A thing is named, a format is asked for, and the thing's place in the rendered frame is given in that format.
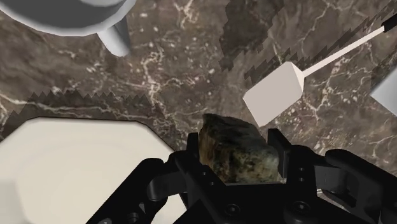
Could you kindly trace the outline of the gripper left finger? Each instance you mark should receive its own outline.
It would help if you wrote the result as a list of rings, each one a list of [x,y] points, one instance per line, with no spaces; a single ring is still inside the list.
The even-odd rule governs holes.
[[[87,224],[154,224],[156,214],[172,195],[186,211],[173,224],[228,224],[217,190],[224,184],[202,165],[198,135],[191,133],[185,151],[144,159],[92,215]]]

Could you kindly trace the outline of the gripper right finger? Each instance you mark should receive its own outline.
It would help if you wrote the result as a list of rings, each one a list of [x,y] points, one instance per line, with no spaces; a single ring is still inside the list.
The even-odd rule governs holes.
[[[291,144],[279,129],[268,144],[292,188],[287,224],[397,224],[397,177],[343,149],[321,156]]]

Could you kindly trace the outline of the mottled brown green rock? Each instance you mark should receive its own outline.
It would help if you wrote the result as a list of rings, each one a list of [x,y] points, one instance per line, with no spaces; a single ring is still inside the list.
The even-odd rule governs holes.
[[[199,159],[224,183],[266,183],[279,179],[279,155],[251,123],[206,113],[198,134]]]

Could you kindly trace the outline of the pale grey flat object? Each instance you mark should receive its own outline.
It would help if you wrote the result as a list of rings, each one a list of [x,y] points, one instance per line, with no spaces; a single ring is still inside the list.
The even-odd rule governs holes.
[[[397,67],[371,91],[370,96],[397,117]]]

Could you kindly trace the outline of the white plate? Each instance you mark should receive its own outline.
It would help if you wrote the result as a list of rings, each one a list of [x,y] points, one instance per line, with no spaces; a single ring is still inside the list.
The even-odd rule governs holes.
[[[0,224],[86,224],[142,160],[171,151],[139,122],[29,120],[0,142]]]

